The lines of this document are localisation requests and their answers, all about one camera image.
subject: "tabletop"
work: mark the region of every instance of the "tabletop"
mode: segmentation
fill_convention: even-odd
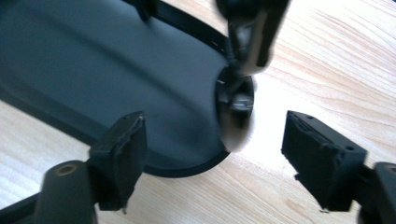
[[[167,0],[226,34],[214,1]],[[320,211],[280,153],[286,112],[322,120],[369,151],[367,165],[396,163],[396,2],[291,1],[272,61],[254,76],[248,138],[200,175],[143,174],[127,215],[100,223],[356,223]],[[89,146],[0,102],[0,208],[39,192],[43,174],[88,159]]]

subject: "wooden table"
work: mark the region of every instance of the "wooden table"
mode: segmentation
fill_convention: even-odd
[[[213,2],[168,0],[225,33]],[[285,115],[321,119],[370,151],[367,164],[396,162],[396,3],[293,1],[274,48],[255,76],[252,129],[239,152],[201,175],[142,175],[128,214],[101,223],[355,223],[322,213],[281,155]],[[86,160],[88,146],[0,103],[0,208],[39,191],[62,161]]]

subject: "light wood surface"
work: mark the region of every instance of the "light wood surface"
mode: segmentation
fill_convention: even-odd
[[[211,1],[168,0],[225,33]],[[280,153],[288,109],[321,119],[396,163],[396,3],[292,1],[269,67],[255,76],[252,129],[239,152],[201,175],[142,175],[128,214],[101,223],[355,223],[322,213]],[[86,160],[88,146],[0,102],[0,208],[39,191],[53,165]]]

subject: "wood grain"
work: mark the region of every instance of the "wood grain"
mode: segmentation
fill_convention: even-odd
[[[214,3],[167,0],[225,34]],[[288,109],[321,119],[370,151],[367,164],[396,163],[396,3],[292,1],[271,64],[255,76],[251,131],[239,152],[201,175],[143,175],[128,215],[101,223],[355,223],[322,213],[280,154]],[[86,160],[88,146],[0,103],[0,208],[39,191],[43,174]]]

